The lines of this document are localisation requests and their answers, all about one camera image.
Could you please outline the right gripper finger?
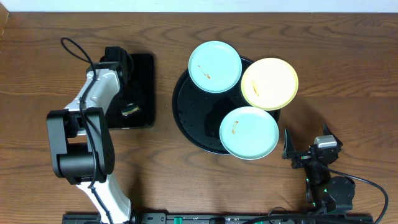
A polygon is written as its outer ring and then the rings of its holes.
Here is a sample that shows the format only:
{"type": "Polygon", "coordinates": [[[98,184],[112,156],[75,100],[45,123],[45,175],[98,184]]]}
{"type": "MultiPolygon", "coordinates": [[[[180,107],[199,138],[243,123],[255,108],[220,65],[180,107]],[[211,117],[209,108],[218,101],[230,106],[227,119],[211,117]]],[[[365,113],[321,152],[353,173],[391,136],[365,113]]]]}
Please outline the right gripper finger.
{"type": "Polygon", "coordinates": [[[326,124],[323,124],[323,135],[324,136],[333,136],[335,141],[337,142],[337,145],[342,145],[342,142],[332,133],[332,131],[329,129],[329,127],[326,124]]]}
{"type": "Polygon", "coordinates": [[[295,155],[295,148],[290,137],[288,129],[284,130],[284,149],[282,153],[282,159],[292,159],[295,155]]]}

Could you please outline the light blue plate bottom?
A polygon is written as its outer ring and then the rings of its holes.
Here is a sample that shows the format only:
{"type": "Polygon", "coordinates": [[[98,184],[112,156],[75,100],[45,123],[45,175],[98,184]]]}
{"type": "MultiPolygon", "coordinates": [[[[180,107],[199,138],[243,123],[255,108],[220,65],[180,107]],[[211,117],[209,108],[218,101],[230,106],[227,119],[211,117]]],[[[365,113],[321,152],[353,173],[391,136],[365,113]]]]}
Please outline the light blue plate bottom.
{"type": "Polygon", "coordinates": [[[252,106],[236,108],[220,124],[222,146],[233,156],[256,160],[270,154],[279,141],[279,128],[266,111],[252,106]]]}

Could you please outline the light blue plate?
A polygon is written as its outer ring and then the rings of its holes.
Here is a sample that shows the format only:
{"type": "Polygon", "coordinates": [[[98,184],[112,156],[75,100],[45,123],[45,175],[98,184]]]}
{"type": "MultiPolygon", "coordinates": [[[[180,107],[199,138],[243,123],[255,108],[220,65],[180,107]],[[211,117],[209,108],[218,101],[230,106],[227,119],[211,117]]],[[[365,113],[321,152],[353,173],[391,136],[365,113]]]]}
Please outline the light blue plate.
{"type": "Polygon", "coordinates": [[[256,160],[270,154],[279,141],[279,128],[266,111],[252,106],[236,108],[220,124],[222,146],[233,156],[256,160]]]}
{"type": "Polygon", "coordinates": [[[239,81],[242,69],[238,52],[221,41],[200,44],[188,60],[188,72],[193,83],[208,93],[230,90],[239,81]]]}

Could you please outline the green yellow sponge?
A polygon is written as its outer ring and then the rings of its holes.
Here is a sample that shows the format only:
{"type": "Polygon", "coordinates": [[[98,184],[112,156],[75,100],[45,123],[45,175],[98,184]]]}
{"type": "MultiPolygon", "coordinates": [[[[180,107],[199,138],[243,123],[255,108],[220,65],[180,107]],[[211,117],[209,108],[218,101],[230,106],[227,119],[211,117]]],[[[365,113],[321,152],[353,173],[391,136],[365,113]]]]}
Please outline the green yellow sponge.
{"type": "Polygon", "coordinates": [[[122,109],[121,113],[123,116],[130,116],[139,110],[140,110],[140,107],[138,105],[131,103],[131,104],[128,104],[124,109],[122,109]]]}

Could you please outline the yellow plate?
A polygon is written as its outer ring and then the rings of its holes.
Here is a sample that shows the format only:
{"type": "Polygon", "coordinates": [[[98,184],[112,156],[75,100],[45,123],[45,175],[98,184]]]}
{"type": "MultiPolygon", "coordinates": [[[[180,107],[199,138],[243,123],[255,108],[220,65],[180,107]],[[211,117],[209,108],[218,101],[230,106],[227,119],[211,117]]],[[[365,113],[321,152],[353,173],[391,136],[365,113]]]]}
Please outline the yellow plate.
{"type": "Polygon", "coordinates": [[[297,72],[279,58],[263,58],[252,63],[243,74],[241,93],[251,106],[266,111],[288,105],[299,88],[297,72]]]}

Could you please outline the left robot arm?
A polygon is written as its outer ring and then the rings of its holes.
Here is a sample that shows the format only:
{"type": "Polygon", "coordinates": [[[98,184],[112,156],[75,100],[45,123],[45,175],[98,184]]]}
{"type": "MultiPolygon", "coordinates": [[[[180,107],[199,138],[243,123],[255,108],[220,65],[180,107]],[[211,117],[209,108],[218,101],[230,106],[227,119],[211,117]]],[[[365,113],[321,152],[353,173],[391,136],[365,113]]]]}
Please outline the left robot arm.
{"type": "Polygon", "coordinates": [[[55,175],[89,196],[102,223],[131,221],[131,201],[113,175],[114,146],[105,114],[133,66],[124,49],[106,47],[101,61],[87,69],[75,99],[62,110],[50,111],[46,119],[55,175]]]}

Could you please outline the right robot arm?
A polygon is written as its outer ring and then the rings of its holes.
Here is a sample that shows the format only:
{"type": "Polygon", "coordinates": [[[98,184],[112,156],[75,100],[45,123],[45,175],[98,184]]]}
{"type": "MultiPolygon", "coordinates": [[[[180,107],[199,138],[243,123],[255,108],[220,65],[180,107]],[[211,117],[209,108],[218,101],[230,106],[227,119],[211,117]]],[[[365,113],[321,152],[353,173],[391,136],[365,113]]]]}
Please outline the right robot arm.
{"type": "Polygon", "coordinates": [[[353,209],[355,182],[343,175],[331,176],[328,166],[338,159],[343,143],[323,125],[323,134],[306,151],[295,149],[288,130],[284,131],[283,159],[306,175],[306,200],[319,214],[342,215],[353,209]]]}

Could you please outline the black rectangular tray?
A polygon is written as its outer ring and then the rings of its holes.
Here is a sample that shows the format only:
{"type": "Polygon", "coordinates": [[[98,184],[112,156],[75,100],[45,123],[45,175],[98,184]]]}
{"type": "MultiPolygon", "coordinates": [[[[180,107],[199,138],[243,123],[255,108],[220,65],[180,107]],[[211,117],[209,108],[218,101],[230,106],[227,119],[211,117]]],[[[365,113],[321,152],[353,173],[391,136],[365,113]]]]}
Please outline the black rectangular tray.
{"type": "Polygon", "coordinates": [[[132,54],[134,70],[128,86],[121,88],[106,112],[110,129],[149,128],[155,122],[155,58],[152,54],[132,54]],[[121,110],[134,103],[140,110],[123,116],[121,110]]]}

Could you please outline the black round tray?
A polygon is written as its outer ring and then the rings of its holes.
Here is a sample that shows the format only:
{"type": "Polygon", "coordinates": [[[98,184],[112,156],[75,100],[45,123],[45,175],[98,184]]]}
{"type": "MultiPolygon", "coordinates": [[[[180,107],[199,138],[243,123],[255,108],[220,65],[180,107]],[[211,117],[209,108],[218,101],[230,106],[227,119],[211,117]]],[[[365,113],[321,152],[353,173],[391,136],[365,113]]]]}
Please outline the black round tray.
{"type": "Polygon", "coordinates": [[[222,93],[209,93],[196,86],[188,70],[174,88],[172,111],[181,133],[195,146],[214,154],[228,155],[220,140],[224,117],[250,104],[244,99],[241,81],[222,93]]]}

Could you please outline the light blue plate top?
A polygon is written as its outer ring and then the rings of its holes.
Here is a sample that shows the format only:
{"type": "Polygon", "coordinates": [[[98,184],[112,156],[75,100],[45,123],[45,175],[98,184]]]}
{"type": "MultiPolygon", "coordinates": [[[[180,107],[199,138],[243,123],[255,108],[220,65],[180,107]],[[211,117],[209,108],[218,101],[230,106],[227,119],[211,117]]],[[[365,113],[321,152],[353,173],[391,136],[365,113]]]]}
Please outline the light blue plate top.
{"type": "Polygon", "coordinates": [[[193,83],[208,93],[230,90],[239,81],[242,69],[238,52],[221,41],[200,44],[188,60],[188,72],[193,83]]]}

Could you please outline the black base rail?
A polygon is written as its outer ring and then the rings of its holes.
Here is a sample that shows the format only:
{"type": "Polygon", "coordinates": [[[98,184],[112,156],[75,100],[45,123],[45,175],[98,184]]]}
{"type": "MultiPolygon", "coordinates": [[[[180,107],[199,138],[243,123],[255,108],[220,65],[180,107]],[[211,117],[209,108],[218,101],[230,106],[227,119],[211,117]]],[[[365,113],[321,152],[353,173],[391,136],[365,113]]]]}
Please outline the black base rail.
{"type": "MultiPolygon", "coordinates": [[[[278,218],[276,216],[287,214],[273,214],[272,218],[250,215],[187,215],[187,214],[165,214],[165,213],[142,213],[139,216],[133,215],[131,221],[123,223],[140,223],[140,224],[241,224],[256,221],[255,223],[270,224],[288,224],[288,223],[373,223],[373,218],[364,215],[355,216],[335,216],[342,218],[340,221],[326,220],[292,220],[288,218],[278,218]]],[[[103,223],[100,214],[64,214],[62,224],[86,224],[86,223],[103,223]]]]}

